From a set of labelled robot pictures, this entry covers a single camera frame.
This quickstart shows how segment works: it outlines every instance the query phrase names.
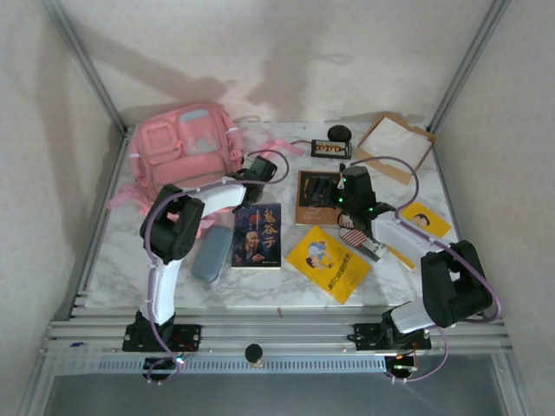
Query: cartoon illustration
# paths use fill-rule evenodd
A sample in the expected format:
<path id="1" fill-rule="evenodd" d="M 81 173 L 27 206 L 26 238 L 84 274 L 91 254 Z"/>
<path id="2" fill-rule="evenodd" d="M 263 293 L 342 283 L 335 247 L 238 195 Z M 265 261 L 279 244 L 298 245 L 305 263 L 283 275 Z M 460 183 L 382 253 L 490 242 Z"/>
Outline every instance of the cartoon illustration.
<path id="1" fill-rule="evenodd" d="M 306 263 L 311 268 L 316 268 L 318 270 L 324 270 L 326 268 L 331 269 L 333 267 L 333 258 L 326 250 L 325 241 L 312 242 L 309 244 L 309 256 L 306 258 Z"/>
<path id="2" fill-rule="evenodd" d="M 422 213 L 416 214 L 410 221 L 412 223 L 418 225 L 420 228 L 426 228 L 430 224 L 432 224 L 430 222 L 429 218 L 425 214 L 422 214 Z"/>

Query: backpack pocket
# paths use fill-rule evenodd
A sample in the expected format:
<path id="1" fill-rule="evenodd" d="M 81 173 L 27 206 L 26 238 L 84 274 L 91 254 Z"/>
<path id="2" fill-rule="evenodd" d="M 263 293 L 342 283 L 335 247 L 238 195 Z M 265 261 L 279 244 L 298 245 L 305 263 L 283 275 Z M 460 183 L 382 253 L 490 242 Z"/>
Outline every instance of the backpack pocket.
<path id="1" fill-rule="evenodd" d="M 217 152 L 221 148 L 218 126 L 204 108 L 180 115 L 179 130 L 187 156 Z"/>
<path id="2" fill-rule="evenodd" d="M 179 188 L 202 186 L 224 175 L 224 161 L 218 153 L 188 156 L 153 167 L 153 182 L 158 192 L 167 184 Z"/>
<path id="3" fill-rule="evenodd" d="M 159 165 L 181 155 L 180 139 L 173 126 L 165 120 L 142 126 L 138 146 L 151 165 Z"/>

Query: electronic device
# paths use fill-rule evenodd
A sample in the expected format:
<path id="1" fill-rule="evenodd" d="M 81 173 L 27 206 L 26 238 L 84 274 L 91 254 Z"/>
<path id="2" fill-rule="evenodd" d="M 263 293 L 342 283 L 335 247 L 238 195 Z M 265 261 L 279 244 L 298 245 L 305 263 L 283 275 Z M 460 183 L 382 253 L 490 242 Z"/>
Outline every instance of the electronic device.
<path id="1" fill-rule="evenodd" d="M 310 156 L 325 159 L 350 159 L 352 157 L 349 142 L 313 140 Z"/>

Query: yellow card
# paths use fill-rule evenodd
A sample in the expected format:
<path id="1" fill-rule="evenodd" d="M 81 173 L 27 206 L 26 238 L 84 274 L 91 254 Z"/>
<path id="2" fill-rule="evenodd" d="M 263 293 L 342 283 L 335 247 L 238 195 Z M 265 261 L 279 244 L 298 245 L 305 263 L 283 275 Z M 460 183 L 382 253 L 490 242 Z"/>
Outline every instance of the yellow card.
<path id="1" fill-rule="evenodd" d="M 313 227 L 287 261 L 338 302 L 345 303 L 370 265 L 320 227 Z"/>
<path id="2" fill-rule="evenodd" d="M 447 232 L 451 230 L 449 223 L 427 208 L 422 202 L 413 202 L 402 210 L 401 215 L 424 231 L 437 237 L 445 237 Z"/>

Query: blue book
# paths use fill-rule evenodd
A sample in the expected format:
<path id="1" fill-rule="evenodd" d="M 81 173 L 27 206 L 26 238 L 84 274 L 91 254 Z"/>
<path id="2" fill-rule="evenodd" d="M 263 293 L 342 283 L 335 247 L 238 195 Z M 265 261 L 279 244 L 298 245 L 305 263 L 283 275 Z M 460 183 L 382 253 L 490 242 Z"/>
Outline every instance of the blue book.
<path id="1" fill-rule="evenodd" d="M 235 212 L 232 269 L 281 269 L 281 204 Z"/>

